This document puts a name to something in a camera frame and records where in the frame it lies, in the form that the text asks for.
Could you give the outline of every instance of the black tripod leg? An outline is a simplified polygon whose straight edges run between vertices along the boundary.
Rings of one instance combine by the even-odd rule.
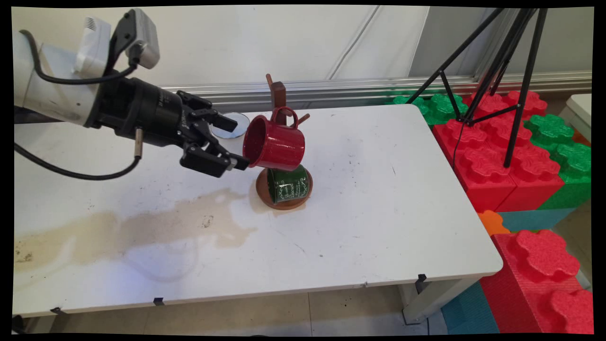
[[[536,53],[539,50],[539,43],[541,41],[541,34],[543,33],[545,17],[547,17],[547,8],[541,8],[539,10],[539,16],[536,20],[536,26],[534,27],[534,35],[532,37],[532,44],[530,45],[530,53],[528,54],[528,61],[526,62],[526,70],[524,71],[524,79],[522,80],[522,90],[520,90],[520,98],[518,100],[519,106],[516,110],[516,116],[513,120],[513,126],[511,127],[511,136],[509,137],[509,145],[507,146],[507,153],[505,154],[505,163],[503,164],[503,167],[505,168],[508,168],[511,165],[511,158],[513,157],[513,148],[515,147],[516,139],[518,138],[518,130],[520,129],[522,113],[524,112],[524,106],[526,105],[526,96],[528,94],[528,88],[530,87],[530,78],[532,78],[532,71],[534,69]]]
[[[470,121],[473,119],[473,112],[478,107],[478,104],[480,104],[480,100],[486,93],[490,82],[492,81],[497,72],[497,69],[505,61],[506,53],[510,50],[511,44],[515,39],[518,30],[522,27],[522,23],[524,22],[524,19],[526,18],[526,15],[530,10],[531,9],[528,8],[522,8],[520,9],[520,12],[518,12],[516,19],[513,21],[513,25],[511,25],[509,32],[507,32],[507,36],[505,36],[505,40],[503,40],[503,44],[501,44],[497,55],[495,56],[492,64],[490,64],[490,68],[488,68],[488,71],[486,71],[486,75],[484,76],[484,79],[482,79],[482,82],[478,87],[476,96],[473,98],[473,101],[471,101],[469,109],[467,109],[467,114],[464,118],[465,121]]]
[[[412,103],[423,91],[425,91],[425,89],[427,89],[427,87],[433,83],[434,80],[436,80],[436,78],[439,76],[439,72],[440,70],[445,70],[450,63],[452,63],[460,54],[461,52],[463,52],[463,50],[465,50],[465,48],[467,46],[469,46],[469,44],[471,44],[471,42],[476,39],[477,36],[480,35],[480,33],[482,33],[482,31],[484,31],[484,29],[486,28],[486,26],[488,26],[496,17],[497,15],[499,15],[501,12],[503,11],[502,8],[497,8],[496,10],[494,10],[490,16],[488,16],[486,18],[486,20],[484,20],[484,22],[478,27],[476,28],[475,31],[473,31],[473,33],[469,36],[469,38],[467,38],[463,44],[461,44],[461,46],[459,46],[458,49],[456,49],[452,55],[450,55],[450,57],[448,57],[448,59],[446,59],[446,61],[444,63],[442,63],[442,65],[440,65],[440,67],[438,67],[438,69],[431,75],[431,77],[429,77],[428,80],[426,80],[425,83],[423,83],[423,85],[419,88],[419,90],[417,90],[415,92],[414,95],[412,95],[408,101],[406,101],[406,104],[410,104]]]
[[[453,106],[454,115],[457,121],[461,120],[461,113],[459,112],[459,107],[456,105],[455,96],[453,95],[453,91],[448,84],[448,80],[446,79],[446,75],[444,71],[440,70],[440,77],[442,77],[442,83],[444,83],[444,87],[446,88],[446,93],[448,94],[448,98],[450,99],[450,104]]]
[[[501,83],[501,80],[503,79],[503,75],[505,75],[505,70],[507,70],[509,61],[511,60],[513,53],[516,51],[516,48],[518,47],[518,43],[520,42],[520,39],[522,38],[524,31],[526,30],[526,25],[528,25],[530,18],[532,18],[532,16],[534,15],[535,12],[536,12],[536,8],[534,8],[532,10],[532,12],[528,13],[527,17],[524,20],[524,23],[522,24],[522,27],[518,31],[518,33],[514,39],[514,43],[511,47],[510,51],[507,53],[507,57],[505,58],[505,61],[503,62],[503,65],[501,66],[501,69],[499,70],[499,75],[494,80],[494,84],[493,84],[492,88],[490,89],[490,96],[494,96],[497,89],[499,88],[499,84]]]

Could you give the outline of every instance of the orange foam block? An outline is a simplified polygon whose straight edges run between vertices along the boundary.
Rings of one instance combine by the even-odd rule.
[[[488,232],[488,235],[490,236],[493,234],[511,233],[511,231],[503,226],[503,217],[497,212],[484,211],[483,213],[478,213],[478,217],[480,217],[486,232]]]

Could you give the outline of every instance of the white wall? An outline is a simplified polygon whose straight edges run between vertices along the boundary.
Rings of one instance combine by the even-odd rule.
[[[159,86],[327,79],[373,5],[141,7],[156,24],[160,62],[134,76]],[[114,28],[128,7],[12,7],[13,30],[77,51],[84,18]],[[428,7],[381,6],[333,79],[406,77]],[[125,58],[116,65],[126,68]]]

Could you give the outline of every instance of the mug tree stand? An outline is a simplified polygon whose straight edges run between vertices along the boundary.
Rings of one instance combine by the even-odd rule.
[[[269,73],[265,76],[267,78],[267,84],[269,84],[269,89],[271,91],[271,104],[273,108],[277,107],[285,107],[286,106],[286,87],[282,82],[273,82],[271,80],[271,76]],[[299,124],[303,123],[307,118],[309,118],[309,114],[305,114],[303,117],[299,119]],[[286,115],[278,112],[277,122],[286,125]],[[259,176],[257,177],[257,181],[255,184],[257,194],[261,201],[267,206],[277,209],[280,211],[287,211],[289,209],[295,209],[301,205],[303,205],[307,199],[309,199],[311,195],[311,190],[313,189],[313,178],[309,173],[309,170],[305,170],[307,172],[307,177],[309,179],[309,193],[305,198],[302,199],[294,199],[289,201],[282,201],[280,203],[274,204],[269,195],[269,185],[267,181],[267,168],[263,169]]]

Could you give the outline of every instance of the table leg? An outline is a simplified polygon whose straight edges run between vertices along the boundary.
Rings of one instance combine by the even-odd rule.
[[[472,277],[431,282],[420,294],[416,293],[414,284],[399,285],[404,304],[404,322],[407,325],[421,323],[479,279]]]

